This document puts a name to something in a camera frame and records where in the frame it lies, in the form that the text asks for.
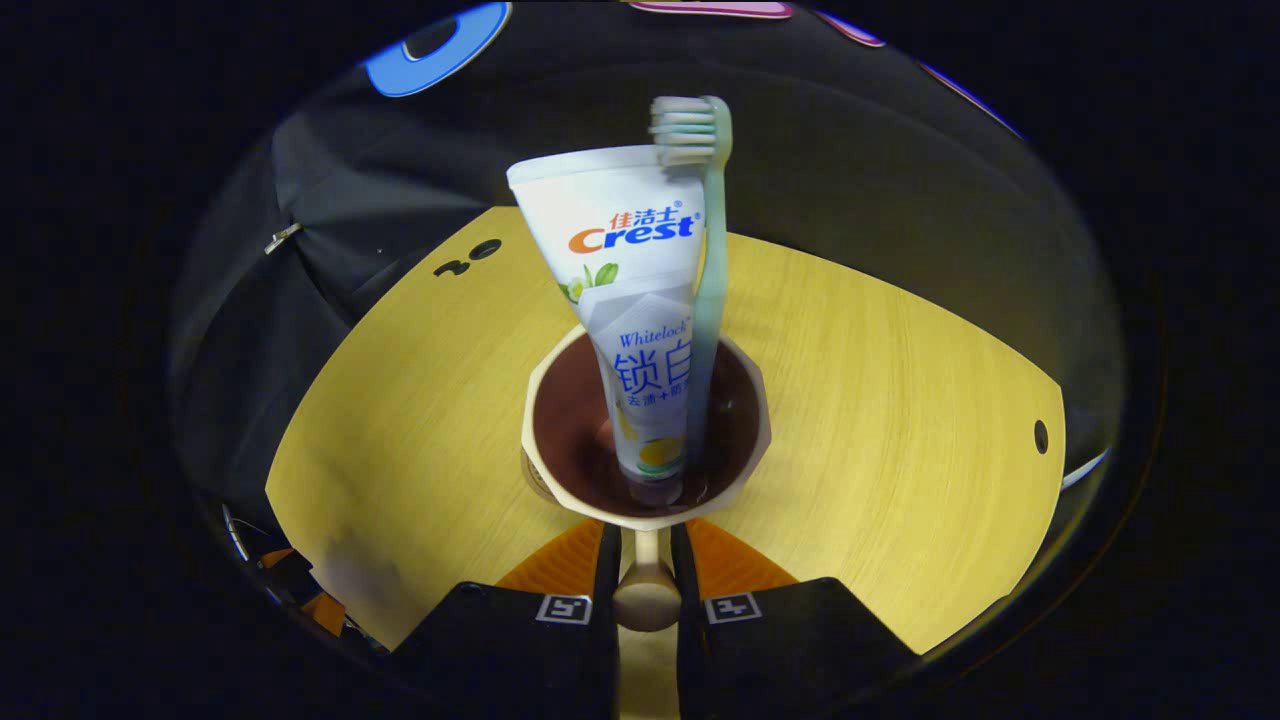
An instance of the green toothbrush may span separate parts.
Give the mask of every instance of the green toothbrush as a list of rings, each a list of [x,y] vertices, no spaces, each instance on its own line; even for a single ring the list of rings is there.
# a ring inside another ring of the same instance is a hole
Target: green toothbrush
[[[663,165],[704,164],[703,195],[707,204],[707,256],[694,297],[694,348],[689,370],[687,457],[698,462],[705,447],[707,409],[712,364],[719,346],[728,288],[728,251],[724,245],[724,164],[733,150],[733,123],[728,105],[712,95],[655,97],[649,132]]]

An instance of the black fabric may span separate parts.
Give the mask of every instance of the black fabric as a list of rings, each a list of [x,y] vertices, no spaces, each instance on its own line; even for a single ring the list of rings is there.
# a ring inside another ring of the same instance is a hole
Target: black fabric
[[[1110,278],[1012,132],[803,8],[762,22],[516,4],[489,49],[422,92],[384,97],[352,68],[229,181],[174,307],[170,391],[192,477],[260,496],[346,331],[439,242],[515,204],[512,163],[649,142],[653,96],[704,94],[735,113],[731,231],[882,278],[1021,352],[1062,386],[1066,469],[1110,442],[1124,392]],[[305,229],[262,256],[293,222]]]

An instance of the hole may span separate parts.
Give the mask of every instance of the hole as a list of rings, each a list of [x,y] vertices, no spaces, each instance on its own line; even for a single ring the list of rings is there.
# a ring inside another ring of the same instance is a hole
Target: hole
[[[498,238],[486,240],[486,241],[481,242],[480,245],[477,245],[477,246],[475,246],[475,247],[471,249],[470,258],[472,260],[484,260],[485,258],[488,258],[488,256],[493,255],[494,252],[497,252],[499,247],[502,247],[502,241],[500,240],[498,240]]]
[[[1044,420],[1036,420],[1036,450],[1044,455],[1048,451],[1048,428]]]

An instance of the wooden surface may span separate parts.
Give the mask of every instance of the wooden surface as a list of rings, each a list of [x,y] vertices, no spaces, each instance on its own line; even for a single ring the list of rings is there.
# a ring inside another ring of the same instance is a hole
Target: wooden surface
[[[489,238],[500,250],[468,260]],[[433,275],[454,259],[471,266]],[[724,331],[764,374],[773,443],[708,519],[800,580],[838,578],[929,650],[1009,593],[1043,539],[1062,478],[1059,387],[849,268],[732,234],[730,268]],[[456,583],[497,582],[580,520],[520,470],[529,373],[575,323],[518,210],[495,208],[392,288],[303,398],[268,495],[316,580],[387,647]],[[626,688],[649,675],[673,691],[675,628],[636,635],[623,633],[623,714],[652,715]]]

